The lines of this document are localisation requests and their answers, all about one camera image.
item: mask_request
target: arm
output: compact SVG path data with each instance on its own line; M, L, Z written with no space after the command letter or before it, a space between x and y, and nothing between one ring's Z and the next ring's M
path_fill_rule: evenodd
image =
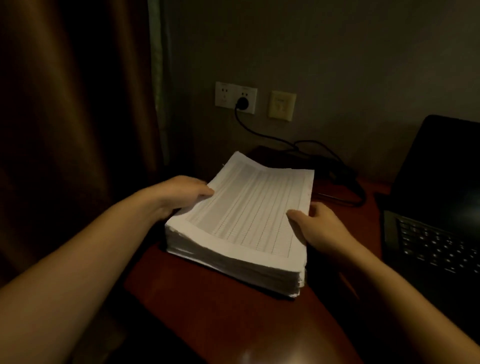
M62 362L153 224L212 194L185 176L140 190L6 285L0 362Z
M425 363L480 363L480 348L399 274L356 241L332 210L313 203L314 216L289 210L305 239L329 256L359 299L386 308ZM378 315L384 309L376 310Z

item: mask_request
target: plug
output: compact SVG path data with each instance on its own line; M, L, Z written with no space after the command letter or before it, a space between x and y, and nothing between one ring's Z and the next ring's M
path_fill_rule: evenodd
M247 98L245 97L240 97L238 100L237 100L237 104L235 105L235 107L238 109L238 110L246 110L248 108L248 100Z

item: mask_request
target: brown curtain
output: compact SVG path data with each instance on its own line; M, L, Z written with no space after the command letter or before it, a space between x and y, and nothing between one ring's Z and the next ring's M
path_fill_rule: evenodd
M162 178L146 1L0 4L0 276Z

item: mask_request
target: laptop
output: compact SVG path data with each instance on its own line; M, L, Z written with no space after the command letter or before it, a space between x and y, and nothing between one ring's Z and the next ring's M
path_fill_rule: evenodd
M384 261L480 343L480 123L430 115L383 213Z

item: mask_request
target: stack of paper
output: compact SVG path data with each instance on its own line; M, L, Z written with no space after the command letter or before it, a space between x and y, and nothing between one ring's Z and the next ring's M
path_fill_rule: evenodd
M267 168L236 152L208 184L215 194L167 223L167 251L296 297L307 251L286 216L308 213L313 170Z

